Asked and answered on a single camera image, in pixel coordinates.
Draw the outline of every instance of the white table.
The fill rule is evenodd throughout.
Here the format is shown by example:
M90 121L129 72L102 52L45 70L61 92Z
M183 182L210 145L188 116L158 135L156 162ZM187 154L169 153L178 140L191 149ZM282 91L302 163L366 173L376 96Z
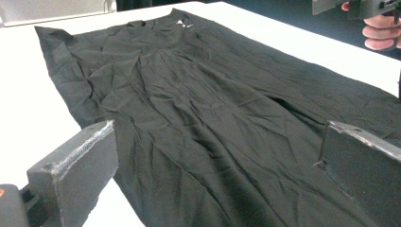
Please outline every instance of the white table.
M183 3L41 23L71 34L149 20L173 8L227 26L289 55L317 63L395 96L401 62L225 3ZM0 28L0 183L27 184L26 171L79 131L50 80L33 25ZM84 226L143 226L114 181Z

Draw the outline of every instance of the finger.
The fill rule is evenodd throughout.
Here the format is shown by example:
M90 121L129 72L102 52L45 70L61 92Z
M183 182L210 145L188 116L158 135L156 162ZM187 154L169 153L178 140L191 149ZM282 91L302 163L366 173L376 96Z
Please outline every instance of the finger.
M350 10L350 2L346 2L341 5L341 9L344 11L349 11Z
M373 40L368 39L365 45L373 50L382 50L391 47L394 44L393 40Z
M401 26L401 21L395 24L394 17L392 16L377 15L376 17L365 19L364 21L366 25L373 26L375 28L390 28Z
M401 29L399 27L378 29L372 26L366 26L362 30L362 34L367 38L375 40L388 40L393 39L401 35Z

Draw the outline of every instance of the wrinkled black fabric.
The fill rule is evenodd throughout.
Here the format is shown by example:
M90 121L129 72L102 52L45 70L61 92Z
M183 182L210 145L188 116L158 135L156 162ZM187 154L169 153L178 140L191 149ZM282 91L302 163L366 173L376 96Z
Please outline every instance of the wrinkled black fabric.
M115 120L114 178L147 226L375 226L314 164L327 120L401 146L395 96L175 9L37 31L79 124Z

